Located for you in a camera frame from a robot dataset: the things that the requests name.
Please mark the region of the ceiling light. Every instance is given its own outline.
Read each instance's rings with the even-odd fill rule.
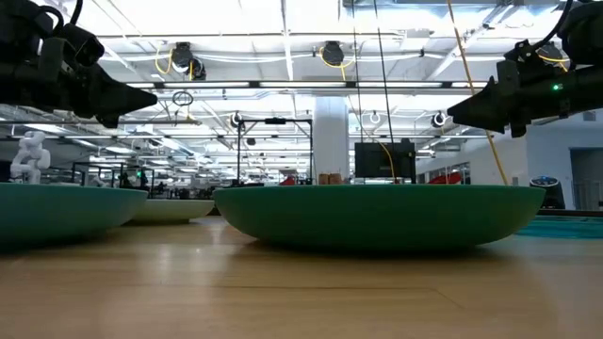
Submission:
[[[94,145],[91,142],[87,142],[86,140],[74,140],[73,142],[78,143],[82,146],[86,146],[86,147],[90,147],[90,148],[97,148],[98,146]]]
[[[103,138],[112,138],[112,136],[65,136],[65,138],[71,139],[103,139]]]
[[[414,89],[414,88],[427,88],[427,89],[439,89],[442,87],[441,82],[387,82],[389,88],[399,89]],[[383,88],[383,81],[362,81],[358,83],[358,87],[364,88]]]
[[[64,128],[54,126],[54,125],[49,125],[49,124],[29,123],[29,124],[26,124],[25,127],[37,129],[37,130],[48,132],[48,133],[55,133],[55,134],[69,133],[69,131]]]
[[[379,123],[381,121],[381,116],[377,114],[377,112],[373,111],[373,114],[370,116],[370,122]]]
[[[163,85],[167,89],[228,89],[246,88],[248,82],[172,82]]]
[[[473,82],[473,88],[475,88],[475,89],[483,89],[484,87],[486,87],[486,85],[488,85],[488,83],[485,81],[474,81]],[[452,86],[456,89],[468,89],[469,83],[468,82],[453,82]]]
[[[129,83],[127,86],[134,89],[154,89],[155,85],[153,83]]]
[[[152,163],[157,165],[169,165],[170,161],[168,160],[151,160]]]
[[[114,147],[114,146],[110,146],[106,148],[107,151],[113,152],[113,153],[121,153],[121,154],[130,154],[130,153],[135,153],[135,151],[132,151],[130,149],[126,149],[124,147]]]
[[[274,88],[274,89],[286,89],[286,88],[342,88],[345,87],[346,83],[341,82],[327,82],[327,81],[262,81],[260,87],[262,88]]]
[[[164,78],[163,78],[163,76],[161,76],[161,75],[159,75],[159,74],[157,74],[157,73],[155,73],[155,74],[151,74],[151,77],[153,77],[153,78],[157,78],[157,79],[159,79],[159,80],[161,80],[161,81],[163,81],[163,82],[165,82],[165,81],[166,81],[166,79],[164,79]]]

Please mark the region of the white bowl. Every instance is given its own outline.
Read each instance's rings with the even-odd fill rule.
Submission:
[[[147,200],[132,221],[168,222],[205,217],[214,208],[214,201]]]

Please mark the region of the yellow cable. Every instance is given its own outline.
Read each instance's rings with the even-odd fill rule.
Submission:
[[[355,115],[355,116],[356,116],[356,119],[358,120],[358,123],[360,123],[360,128],[363,130],[363,132],[365,132],[367,137],[373,141],[376,141],[378,144],[380,144],[381,147],[383,148],[383,150],[385,151],[385,154],[387,154],[387,157],[389,158],[389,168],[392,171],[392,179],[394,180],[394,184],[395,184],[396,183],[396,173],[394,172],[394,160],[392,160],[392,154],[390,154],[389,151],[387,151],[387,147],[385,147],[385,145],[383,145],[379,140],[377,140],[374,137],[371,137],[370,134],[365,129],[365,127],[362,126],[362,122],[360,121],[362,119],[362,113],[361,113],[360,118],[358,118],[357,115]]]
[[[542,60],[551,61],[551,62],[565,62],[565,61],[569,61],[569,59],[556,59],[556,58],[547,57],[547,56],[541,56],[541,55],[538,55],[538,57],[540,57]]]
[[[322,56],[322,51],[324,51],[324,47],[320,47],[320,50],[318,51],[318,55],[320,56],[320,59],[322,60],[322,62],[324,62],[325,65],[327,65],[327,66],[329,66],[331,68],[338,68],[338,69],[340,69],[341,70],[341,77],[343,78],[343,81],[346,81],[346,71],[345,71],[345,69],[346,69],[346,67],[350,66],[354,61],[356,61],[355,58],[352,59],[352,60],[350,60],[350,62],[348,62],[345,65],[333,66],[333,65],[331,65],[330,63],[328,63],[324,59],[324,56]]]
[[[170,72],[170,70],[171,70],[171,55],[172,55],[172,53],[173,53],[173,48],[172,48],[172,49],[170,49],[170,60],[168,61],[168,62],[169,62],[169,63],[168,63],[168,70],[167,70],[167,71],[163,71],[163,70],[162,70],[162,69],[159,67],[159,49],[157,48],[157,54],[155,55],[155,67],[157,68],[157,70],[158,70],[160,73],[167,74],[167,73],[169,73],[169,72]]]
[[[456,27],[456,23],[454,22],[454,11],[452,10],[452,2],[451,0],[446,0],[448,4],[448,11],[450,12],[450,19],[452,20],[452,25],[454,26],[454,35],[456,36],[456,43],[459,46],[459,51],[461,52],[461,58],[463,59],[464,72],[467,76],[467,82],[469,83],[469,87],[471,88],[471,95],[475,95],[475,88],[473,87],[473,80],[471,79],[471,73],[469,72],[469,66],[467,65],[467,58],[464,54],[464,48],[461,43],[461,35],[459,34],[459,29]],[[484,129],[486,136],[488,137],[488,143],[490,144],[490,149],[492,150],[492,155],[494,156],[495,161],[497,162],[498,172],[500,173],[500,178],[505,186],[509,184],[507,181],[507,176],[505,175],[505,171],[502,168],[502,164],[500,163],[500,158],[498,158],[497,146],[495,146],[494,141],[492,140],[492,136],[490,132]]]

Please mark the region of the teal floor mat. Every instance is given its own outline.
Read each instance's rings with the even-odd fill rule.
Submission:
[[[519,235],[600,239],[603,238],[603,218],[537,216]]]

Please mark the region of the wire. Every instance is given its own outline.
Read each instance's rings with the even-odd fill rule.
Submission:
[[[356,117],[356,119],[358,120],[358,122],[360,123],[360,130],[364,131],[367,134],[367,137],[375,142],[377,142],[378,144],[381,145],[381,147],[383,148],[383,150],[385,151],[385,154],[387,154],[387,158],[389,159],[389,168],[392,171],[392,179],[394,180],[394,184],[396,183],[396,173],[394,172],[394,160],[392,159],[392,154],[387,151],[387,147],[385,147],[385,145],[383,145],[382,142],[380,142],[378,139],[372,137],[366,130],[365,128],[362,126],[362,116],[359,118],[358,115],[354,114],[354,116]]]
[[[77,24],[79,15],[82,13],[82,7],[84,6],[84,0],[77,0],[75,4],[75,10],[73,11],[72,19],[69,21],[70,24]]]
[[[542,60],[551,61],[551,62],[566,62],[566,61],[569,61],[569,59],[557,59],[557,58],[548,57],[548,56],[541,56],[541,55],[538,55],[538,57],[541,58]]]
[[[464,54],[464,48],[461,43],[461,35],[459,34],[459,29],[456,26],[456,22],[454,21],[454,11],[452,10],[452,2],[451,0],[446,0],[448,4],[448,11],[450,12],[450,19],[452,20],[452,25],[454,26],[454,35],[456,36],[456,43],[459,46],[459,51],[461,52],[461,58],[463,59],[464,72],[467,76],[467,82],[469,83],[469,87],[471,88],[471,95],[475,95],[476,91],[473,87],[473,79],[471,79],[471,72],[469,71],[469,65],[467,64],[467,58]],[[492,155],[497,163],[498,172],[500,173],[500,178],[505,186],[509,184],[507,181],[507,175],[505,175],[505,171],[502,168],[502,164],[500,163],[500,158],[498,157],[497,146],[495,146],[494,141],[492,140],[492,136],[488,130],[483,130],[488,137],[488,143],[490,144],[490,149],[492,150]]]
[[[173,54],[173,48],[170,49],[170,60],[168,60],[168,69],[166,71],[163,71],[161,69],[161,67],[159,67],[159,48],[157,48],[157,53],[155,55],[155,67],[157,68],[157,70],[160,73],[167,74],[167,73],[170,72],[170,70],[171,70],[171,56],[172,56],[172,54]]]
[[[354,58],[352,60],[350,60],[350,62],[348,62],[345,65],[339,65],[339,66],[334,66],[330,63],[328,63],[325,59],[324,56],[322,56],[322,52],[324,51],[324,47],[320,47],[320,50],[318,51],[318,54],[320,55],[320,59],[322,60],[322,62],[324,62],[325,65],[331,67],[331,68],[338,68],[341,70],[341,77],[343,78],[343,81],[346,81],[346,67],[350,66],[352,63],[354,63],[356,61],[356,51],[354,50]]]
[[[389,94],[387,92],[387,74],[385,73],[385,60],[383,59],[383,41],[381,38],[381,27],[379,25],[379,12],[377,10],[377,0],[373,0],[373,6],[375,8],[375,19],[377,19],[377,37],[379,38],[379,53],[381,54],[381,68],[383,72],[383,90],[385,91],[385,107],[387,108],[387,124],[389,125],[389,136],[392,141],[392,148],[396,147],[394,142],[394,130],[392,129],[392,116],[389,111]],[[394,166],[392,164],[392,177],[394,183],[396,182],[396,173],[394,172]]]
[[[553,29],[551,29],[551,31],[548,32],[548,34],[542,40],[534,43],[531,46],[532,51],[535,52],[535,51],[539,50],[540,48],[542,48],[547,42],[549,42],[555,36],[555,34],[557,34],[557,32],[559,32],[559,29],[562,27],[563,22],[567,18],[567,15],[569,15],[569,11],[572,8],[573,2],[574,2],[574,0],[567,0],[565,2],[565,7],[563,8],[562,16],[559,17],[559,21],[555,24]]]

